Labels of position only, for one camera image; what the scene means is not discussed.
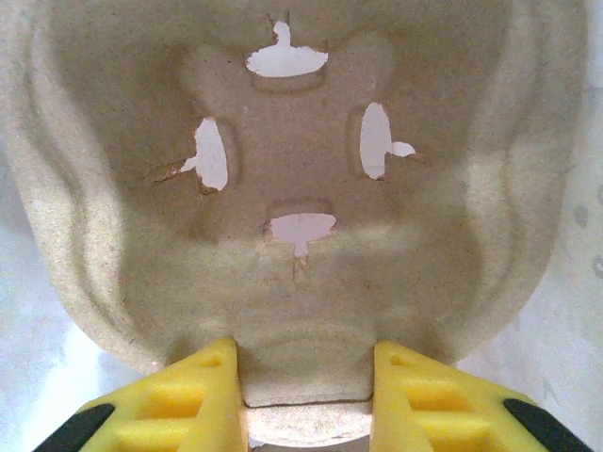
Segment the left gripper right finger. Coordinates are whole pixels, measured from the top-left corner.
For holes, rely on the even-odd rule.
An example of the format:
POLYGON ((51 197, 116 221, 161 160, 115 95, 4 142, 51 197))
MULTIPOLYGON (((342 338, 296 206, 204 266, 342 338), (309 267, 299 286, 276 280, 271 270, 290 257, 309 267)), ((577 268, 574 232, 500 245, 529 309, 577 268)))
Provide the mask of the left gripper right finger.
POLYGON ((391 341, 373 363, 371 452, 584 452, 526 395, 391 341))

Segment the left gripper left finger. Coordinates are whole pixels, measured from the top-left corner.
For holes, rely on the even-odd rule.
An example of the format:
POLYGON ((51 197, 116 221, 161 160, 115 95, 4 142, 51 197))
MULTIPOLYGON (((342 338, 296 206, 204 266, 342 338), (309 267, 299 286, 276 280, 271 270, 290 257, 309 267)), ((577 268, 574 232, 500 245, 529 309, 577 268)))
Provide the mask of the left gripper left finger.
POLYGON ((248 452, 236 342, 216 340, 88 402, 40 452, 248 452))

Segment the brown pulp cup carrier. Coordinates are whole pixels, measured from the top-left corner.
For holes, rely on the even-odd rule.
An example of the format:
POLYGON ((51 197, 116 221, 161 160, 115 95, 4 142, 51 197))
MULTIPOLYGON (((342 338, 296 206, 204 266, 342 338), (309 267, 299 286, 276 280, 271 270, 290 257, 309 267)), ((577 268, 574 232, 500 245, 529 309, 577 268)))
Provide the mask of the brown pulp cup carrier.
POLYGON ((251 436, 368 432, 541 281, 583 0, 2 0, 8 160, 58 296, 139 371, 235 339, 251 436))

